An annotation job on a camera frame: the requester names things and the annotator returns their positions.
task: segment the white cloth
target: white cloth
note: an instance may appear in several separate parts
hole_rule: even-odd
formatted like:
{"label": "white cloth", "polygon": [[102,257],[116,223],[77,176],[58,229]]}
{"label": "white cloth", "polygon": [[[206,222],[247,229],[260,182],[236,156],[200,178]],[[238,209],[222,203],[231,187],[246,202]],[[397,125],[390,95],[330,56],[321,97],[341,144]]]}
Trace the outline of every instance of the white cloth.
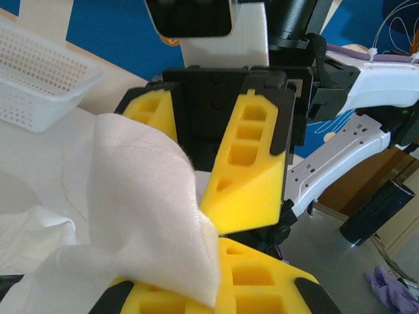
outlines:
{"label": "white cloth", "polygon": [[217,232],[198,208],[185,153],[163,133],[115,114],[97,117],[92,144],[90,244],[51,254],[12,287],[0,313],[88,313],[119,276],[214,306]]}

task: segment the mesh basket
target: mesh basket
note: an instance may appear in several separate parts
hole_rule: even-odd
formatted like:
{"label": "mesh basket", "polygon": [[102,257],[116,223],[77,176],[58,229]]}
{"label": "mesh basket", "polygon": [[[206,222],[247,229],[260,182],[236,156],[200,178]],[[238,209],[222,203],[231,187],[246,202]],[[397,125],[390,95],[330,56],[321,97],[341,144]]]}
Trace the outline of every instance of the mesh basket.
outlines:
{"label": "mesh basket", "polygon": [[90,61],[0,20],[0,119],[41,132],[103,73]]}

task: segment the purple cloth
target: purple cloth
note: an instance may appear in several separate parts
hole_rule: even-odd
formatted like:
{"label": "purple cloth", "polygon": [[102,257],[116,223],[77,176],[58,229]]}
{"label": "purple cloth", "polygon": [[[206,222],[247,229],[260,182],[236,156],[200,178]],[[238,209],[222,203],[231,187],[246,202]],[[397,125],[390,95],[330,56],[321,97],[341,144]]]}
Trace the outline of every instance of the purple cloth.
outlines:
{"label": "purple cloth", "polygon": [[417,300],[406,286],[390,276],[382,266],[375,267],[374,275],[365,273],[378,299],[396,314],[419,314]]}

